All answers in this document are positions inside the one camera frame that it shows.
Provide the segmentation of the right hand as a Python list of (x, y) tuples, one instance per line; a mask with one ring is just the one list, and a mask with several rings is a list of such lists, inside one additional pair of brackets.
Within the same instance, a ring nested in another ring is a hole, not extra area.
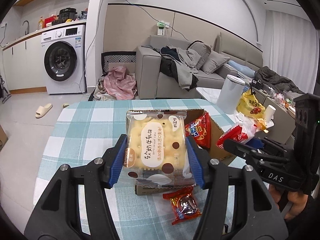
[[(276, 187), (271, 184), (268, 187), (268, 191), (275, 201), (277, 207), (279, 207), (278, 202), (281, 199), (281, 192), (279, 192)], [(308, 201), (308, 195), (304, 194), (303, 192), (289, 192), (287, 194), (287, 199), (292, 203), (292, 206), (285, 214), (284, 219), (289, 221), (297, 217), (304, 210)]]

